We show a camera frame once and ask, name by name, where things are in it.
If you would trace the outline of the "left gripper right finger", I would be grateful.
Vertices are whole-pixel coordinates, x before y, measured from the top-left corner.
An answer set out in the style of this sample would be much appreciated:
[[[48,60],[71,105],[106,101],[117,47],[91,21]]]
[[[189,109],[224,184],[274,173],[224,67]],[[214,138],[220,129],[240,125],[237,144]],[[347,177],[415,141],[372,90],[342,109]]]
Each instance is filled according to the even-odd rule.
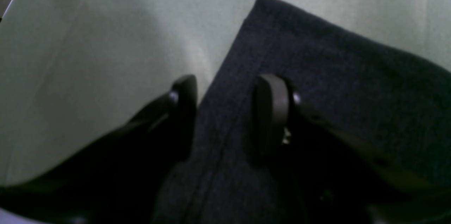
[[[258,151],[275,174],[309,194],[450,196],[303,102],[286,78],[258,76],[254,118]]]

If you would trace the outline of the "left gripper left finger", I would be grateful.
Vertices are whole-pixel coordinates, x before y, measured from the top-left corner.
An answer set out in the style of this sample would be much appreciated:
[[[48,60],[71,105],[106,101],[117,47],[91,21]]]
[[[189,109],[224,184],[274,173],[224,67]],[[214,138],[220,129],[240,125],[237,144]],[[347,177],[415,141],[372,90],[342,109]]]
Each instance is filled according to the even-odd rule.
[[[50,171],[1,187],[1,208],[52,224],[149,224],[162,182],[193,145],[198,83],[188,74],[127,123]]]

